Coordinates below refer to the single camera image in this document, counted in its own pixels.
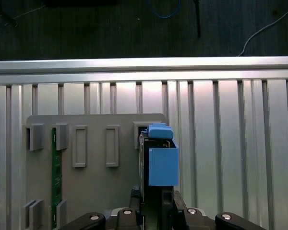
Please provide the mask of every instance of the corrugated metal panel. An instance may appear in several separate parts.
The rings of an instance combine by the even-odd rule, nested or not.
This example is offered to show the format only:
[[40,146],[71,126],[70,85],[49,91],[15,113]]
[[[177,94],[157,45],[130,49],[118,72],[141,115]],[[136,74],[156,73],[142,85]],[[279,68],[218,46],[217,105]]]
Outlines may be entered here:
[[0,230],[20,229],[27,117],[109,113],[165,114],[189,206],[288,229],[288,57],[204,60],[1,63]]

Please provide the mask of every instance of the white cable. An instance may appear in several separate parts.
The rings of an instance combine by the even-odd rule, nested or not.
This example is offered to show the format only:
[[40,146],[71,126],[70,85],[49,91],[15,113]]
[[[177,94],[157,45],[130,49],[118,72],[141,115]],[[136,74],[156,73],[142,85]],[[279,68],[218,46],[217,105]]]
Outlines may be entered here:
[[17,19],[17,18],[20,18],[20,17],[26,15],[26,14],[32,13],[32,12],[34,12],[34,11],[38,11],[38,10],[44,8],[44,7],[45,7],[45,5],[40,6],[40,7],[36,8],[36,9],[33,9],[33,10],[31,10],[31,11],[28,11],[28,12],[26,12],[26,13],[20,14],[20,15],[18,15],[17,17],[14,17],[13,19],[15,20],[15,19]]
[[280,20],[282,20],[283,18],[285,18],[286,16],[288,15],[288,12],[286,12],[283,16],[281,16],[279,19],[277,19],[275,22],[269,24],[269,25],[266,25],[264,28],[260,29],[259,31],[257,31],[256,33],[254,33],[247,41],[246,43],[244,44],[244,47],[243,47],[243,50],[242,52],[238,55],[238,57],[241,57],[244,52],[245,52],[245,48],[246,46],[248,45],[248,43],[255,37],[257,36],[258,34],[260,34],[262,31],[264,31],[265,29],[277,24]]

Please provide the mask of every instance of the dark background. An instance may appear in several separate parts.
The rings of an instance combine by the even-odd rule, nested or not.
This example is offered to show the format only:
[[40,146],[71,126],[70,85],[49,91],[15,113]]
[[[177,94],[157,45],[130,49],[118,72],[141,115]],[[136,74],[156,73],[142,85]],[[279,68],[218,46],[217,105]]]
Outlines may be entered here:
[[[12,17],[43,5],[40,0],[1,1]],[[163,15],[178,2],[151,1]],[[0,17],[0,60],[236,56],[249,36],[287,11],[288,0],[201,0],[198,39],[192,0],[182,0],[180,11],[169,19],[153,15],[146,0],[92,8],[44,7],[18,18],[17,28]],[[255,37],[245,52],[287,55],[288,17]]]

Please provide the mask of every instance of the blue plastic part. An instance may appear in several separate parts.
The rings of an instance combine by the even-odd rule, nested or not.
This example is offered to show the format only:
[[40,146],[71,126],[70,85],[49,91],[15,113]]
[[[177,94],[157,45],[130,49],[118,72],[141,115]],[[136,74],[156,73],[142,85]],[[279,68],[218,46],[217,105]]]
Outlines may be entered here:
[[150,148],[149,173],[150,186],[177,186],[179,184],[178,148]]
[[151,126],[167,126],[165,123],[152,123]]
[[159,139],[173,139],[174,133],[165,123],[153,123],[148,126],[148,137]]

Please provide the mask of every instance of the green circuit board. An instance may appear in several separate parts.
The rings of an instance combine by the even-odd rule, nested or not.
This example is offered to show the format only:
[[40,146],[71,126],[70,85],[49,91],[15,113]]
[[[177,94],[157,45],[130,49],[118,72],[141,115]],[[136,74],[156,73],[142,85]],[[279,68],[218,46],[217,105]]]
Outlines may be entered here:
[[57,205],[62,201],[62,155],[56,150],[57,130],[51,130],[51,213],[52,229],[57,227]]

